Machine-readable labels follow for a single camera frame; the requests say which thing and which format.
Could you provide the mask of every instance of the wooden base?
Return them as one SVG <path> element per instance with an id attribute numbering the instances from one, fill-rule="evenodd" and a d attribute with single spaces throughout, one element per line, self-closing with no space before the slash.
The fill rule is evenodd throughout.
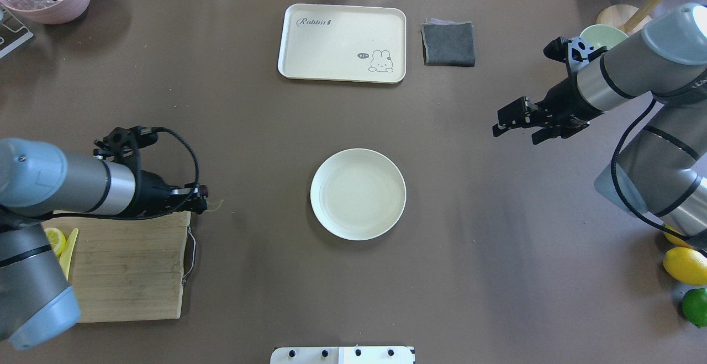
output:
<path id="1" fill-rule="evenodd" d="M 599 12 L 599 16 L 597 16 L 597 24 L 608 24 L 609 26 L 614 26 L 617 29 L 620 29 L 621 26 L 628 22 L 629 19 L 631 19 L 631 16 L 634 16 L 634 14 L 638 11 L 639 9 L 637 7 L 631 5 L 611 5 L 607 9 Z M 651 20 L 652 19 L 650 16 L 646 16 L 645 19 L 639 22 L 638 26 L 631 31 L 627 31 L 626 34 L 631 35 L 634 32 L 637 32 Z"/>

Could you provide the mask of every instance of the rectangular tray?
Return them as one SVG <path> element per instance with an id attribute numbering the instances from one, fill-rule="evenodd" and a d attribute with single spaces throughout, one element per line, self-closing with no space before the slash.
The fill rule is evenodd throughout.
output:
<path id="1" fill-rule="evenodd" d="M 394 8 L 293 4 L 285 11 L 277 68 L 295 79 L 400 82 L 406 21 Z"/>

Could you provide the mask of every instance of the tabletop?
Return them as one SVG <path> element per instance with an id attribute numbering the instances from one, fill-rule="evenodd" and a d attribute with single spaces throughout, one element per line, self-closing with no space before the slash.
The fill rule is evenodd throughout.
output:
<path id="1" fill-rule="evenodd" d="M 194 148 L 210 200 L 179 320 L 78 324 L 0 362 L 268 362 L 280 346 L 414 346 L 417 362 L 699 362 L 689 288 L 669 244 L 594 191 L 634 99 L 567 140 L 493 138 L 497 110 L 565 76 L 543 57 L 612 3 L 646 0 L 92 0 L 75 22 L 27 22 L 0 61 L 0 138 L 91 154 L 114 127 L 164 126 Z M 669 0 L 657 12 L 669 9 Z M 394 85 L 278 74 L 293 3 L 396 7 L 407 75 Z M 471 21 L 475 67 L 424 65 L 426 18 Z M 388 233 L 347 241 L 308 201 L 316 169 L 352 147 L 389 157 L 407 205 Z M 143 153 L 192 180 L 168 138 Z"/>

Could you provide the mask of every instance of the lime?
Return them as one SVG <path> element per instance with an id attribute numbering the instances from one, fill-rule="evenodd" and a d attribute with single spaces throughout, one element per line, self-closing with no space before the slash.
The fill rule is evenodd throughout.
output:
<path id="1" fill-rule="evenodd" d="M 687 291 L 682 298 L 682 313 L 697 327 L 707 326 L 707 288 Z"/>
<path id="2" fill-rule="evenodd" d="M 668 225 L 667 223 L 663 223 L 663 226 L 666 226 L 666 227 L 669 228 L 670 230 L 675 231 L 675 233 L 677 233 L 677 234 L 679 234 L 679 235 L 682 234 L 682 233 L 680 233 L 680 231 L 675 230 L 675 228 L 674 228 L 673 226 L 670 226 L 670 225 Z M 684 248 L 692 248 L 692 247 L 689 246 L 685 241 L 680 240 L 679 238 L 677 238 L 677 237 L 674 236 L 674 235 L 669 235 L 669 234 L 665 233 L 665 231 L 663 232 L 663 234 L 665 235 L 665 238 L 667 238 L 668 241 L 670 241 L 671 243 L 673 243 L 673 245 L 682 246 L 682 247 L 684 247 Z"/>
<path id="3" fill-rule="evenodd" d="M 58 258 L 61 253 L 66 248 L 66 237 L 58 228 L 46 228 L 45 229 L 46 239 L 51 245 L 51 250 Z"/>
<path id="4" fill-rule="evenodd" d="M 691 286 L 707 284 L 707 258 L 690 248 L 670 249 L 663 259 L 665 270 L 672 278 Z"/>

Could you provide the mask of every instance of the folded cloth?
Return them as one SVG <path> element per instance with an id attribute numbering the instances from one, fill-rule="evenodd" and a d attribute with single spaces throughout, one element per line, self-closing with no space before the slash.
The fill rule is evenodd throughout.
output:
<path id="1" fill-rule="evenodd" d="M 474 25 L 428 19 L 422 23 L 425 62 L 429 65 L 474 67 Z"/>

